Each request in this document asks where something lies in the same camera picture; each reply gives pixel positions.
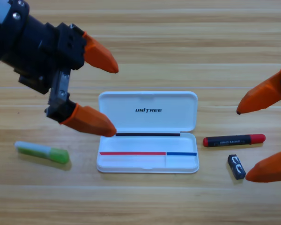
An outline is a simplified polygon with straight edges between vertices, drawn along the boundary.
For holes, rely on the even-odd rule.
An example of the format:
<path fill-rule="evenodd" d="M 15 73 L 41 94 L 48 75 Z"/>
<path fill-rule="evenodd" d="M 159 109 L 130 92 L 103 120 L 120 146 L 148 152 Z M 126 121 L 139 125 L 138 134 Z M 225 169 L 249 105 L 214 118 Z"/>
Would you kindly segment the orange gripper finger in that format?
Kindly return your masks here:
<path fill-rule="evenodd" d="M 259 161 L 245 178 L 259 183 L 281 181 L 281 152 Z"/>
<path fill-rule="evenodd" d="M 72 114 L 60 124 L 82 133 L 112 137 L 117 133 L 106 115 L 90 106 L 75 104 Z"/>

